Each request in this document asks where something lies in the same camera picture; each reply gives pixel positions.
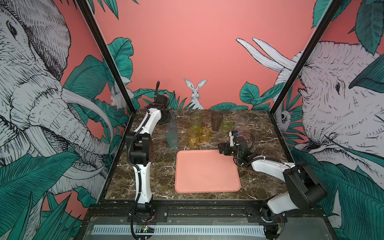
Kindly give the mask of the green glass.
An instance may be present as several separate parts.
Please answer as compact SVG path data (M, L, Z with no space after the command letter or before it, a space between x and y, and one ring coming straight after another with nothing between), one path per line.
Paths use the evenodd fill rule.
M222 120L222 130L224 132L230 132L235 126L235 121L232 116L224 116Z
M202 127L202 115L200 112L194 112L190 115L190 123L192 128Z

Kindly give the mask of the tall yellow glass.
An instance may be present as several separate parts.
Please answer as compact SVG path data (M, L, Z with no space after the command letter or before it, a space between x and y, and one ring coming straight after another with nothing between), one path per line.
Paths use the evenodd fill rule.
M199 144L200 130L199 128L191 127L187 130L189 147L195 148Z

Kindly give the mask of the clear blue tall glass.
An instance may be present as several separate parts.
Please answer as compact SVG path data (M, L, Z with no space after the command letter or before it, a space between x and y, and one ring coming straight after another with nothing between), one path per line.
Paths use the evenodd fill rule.
M172 120L171 122L167 123L167 136L173 136L177 134L177 121Z

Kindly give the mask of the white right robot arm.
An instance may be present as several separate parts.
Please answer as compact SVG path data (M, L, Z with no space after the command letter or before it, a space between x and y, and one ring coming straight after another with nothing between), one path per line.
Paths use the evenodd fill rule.
M232 156L238 167L252 168L283 181L287 186L286 193L266 200L261 207L260 215L264 222L281 221L283 213L291 210L309 210L327 196L325 185L309 164L270 160L252 152L238 131L229 132L229 137L228 143L218 144L220 154Z

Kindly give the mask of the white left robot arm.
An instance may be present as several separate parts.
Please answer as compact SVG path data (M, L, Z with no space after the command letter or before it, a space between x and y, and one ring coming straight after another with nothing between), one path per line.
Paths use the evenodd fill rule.
M140 125L126 136L127 161L135 172L136 196L134 211L154 214L153 194L150 187L150 166L154 157L152 133L157 124L162 125L172 119L167 109L168 97L156 95L154 102L145 107L146 115Z

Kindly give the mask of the pink tray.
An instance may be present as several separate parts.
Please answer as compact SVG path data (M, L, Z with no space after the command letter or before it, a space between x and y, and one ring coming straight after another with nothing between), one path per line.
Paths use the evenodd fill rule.
M232 156L218 150L179 151L175 190L181 194L237 192L241 189L238 167Z

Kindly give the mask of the frosted teal glass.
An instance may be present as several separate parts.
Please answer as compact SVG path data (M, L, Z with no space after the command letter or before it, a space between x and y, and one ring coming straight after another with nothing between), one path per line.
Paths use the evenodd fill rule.
M166 133L166 140L171 149L177 149L179 145L179 137L177 131L168 131Z

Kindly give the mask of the short yellow glass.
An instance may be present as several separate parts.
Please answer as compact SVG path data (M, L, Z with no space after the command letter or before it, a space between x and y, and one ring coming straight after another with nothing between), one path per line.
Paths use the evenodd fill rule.
M208 127L200 128L199 140L201 143L208 143L211 137L211 130Z

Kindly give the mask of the dark smoky glass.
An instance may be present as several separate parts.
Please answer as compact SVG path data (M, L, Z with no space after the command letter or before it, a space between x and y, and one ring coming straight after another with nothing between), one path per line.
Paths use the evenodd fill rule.
M211 127L212 127L213 131L215 131L215 132L219 131L221 124L222 124L223 117L224 117L224 115L221 112L217 112L217 111L212 112L212 114L211 114Z

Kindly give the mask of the white perforated strip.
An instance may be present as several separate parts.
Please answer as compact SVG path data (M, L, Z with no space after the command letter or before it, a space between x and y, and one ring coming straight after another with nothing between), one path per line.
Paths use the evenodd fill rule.
M134 227L137 236L170 236L170 235L212 235L212 236L247 236L265 237L263 226L204 226L204 225L152 225ZM94 225L92 235L131 235L127 225Z

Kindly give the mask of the black left corner post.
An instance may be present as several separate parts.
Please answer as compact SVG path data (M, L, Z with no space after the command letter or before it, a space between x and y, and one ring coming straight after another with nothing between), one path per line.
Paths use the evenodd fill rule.
M77 5L79 6L82 15L102 53L102 56L104 60L107 63L107 66L109 70L111 71L111 74L114 78L114 80L117 83L117 86L119 87L123 98L127 104L127 107L131 114L134 114L136 112L136 109L131 101L131 98L129 97L127 93L127 89L122 81L121 75L118 71L118 68L116 66L116 63L111 55L111 52L108 48L108 45L106 44L106 41L102 35L102 32L97 24L97 21L95 20L94 14L92 13L92 9L89 6L88 1L85 0L76 0Z

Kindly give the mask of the black corner post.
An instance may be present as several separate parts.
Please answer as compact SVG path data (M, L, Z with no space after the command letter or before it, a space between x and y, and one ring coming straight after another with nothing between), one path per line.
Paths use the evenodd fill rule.
M127 107L131 114L134 114L136 112L136 109L131 101L131 98L129 97L127 93L127 89L122 81L121 75L118 71L118 68L116 66L116 63L111 55L111 52L108 48L108 45L106 44L106 41L102 35L102 32L97 24L97 21L95 20L94 14L92 13L92 9L89 6L88 1L85 0L76 0L77 5L79 6L82 15L102 53L102 56L104 60L107 63L107 66L109 70L111 71L111 74L114 78L114 80L117 83L117 86L119 87L123 98L127 104Z
M295 65L294 69L292 70L292 73L290 74L287 82L285 83L281 93L279 94L276 102L274 103L273 107L270 110L270 114L274 115L284 100L284 97L288 93L288 91L291 89L293 83L298 78L299 73L303 69L305 63L307 62L308 58L311 56L313 50L315 49L317 43L319 42L320 38L323 36L324 32L326 31L328 25L332 21L334 15L336 14L337 10L343 3L342 0L334 0L330 1L327 5L325 12L323 13L319 24L317 25L315 31L313 32L308 44L306 45L305 49L303 50L303 53L301 57L299 58L297 64Z

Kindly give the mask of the black front rail base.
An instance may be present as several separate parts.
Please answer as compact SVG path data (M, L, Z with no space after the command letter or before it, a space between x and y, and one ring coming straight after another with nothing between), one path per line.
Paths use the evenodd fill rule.
M132 214L127 201L109 201L93 205L82 223L78 240L335 240L324 211L319 207L308 211L283 213L282 220L266 223L260 215L261 201L155 201L153 216ZM131 235L92 235L94 225L127 225ZM134 227L152 225L263 226L265 237L170 235L137 236Z

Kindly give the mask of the black right corner post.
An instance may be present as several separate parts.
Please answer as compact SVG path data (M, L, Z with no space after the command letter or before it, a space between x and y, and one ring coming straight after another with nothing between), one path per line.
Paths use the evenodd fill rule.
M288 93L288 91L291 89L293 83L298 78L299 73L303 69L305 63L307 62L308 58L311 56L313 50L315 49L317 43L319 42L320 38L323 36L324 32L326 31L328 25L332 21L334 15L336 14L337 10L343 3L342 0L334 0L330 1L327 5L325 12L323 13L319 24L317 25L315 31L313 32L308 44L306 45L305 49L303 50L303 53L301 57L299 58L297 64L295 65L294 69L292 70L292 73L290 74L287 82L285 83L281 93L279 94L276 102L274 103L273 107L270 110L270 114L274 115L284 100L284 97Z

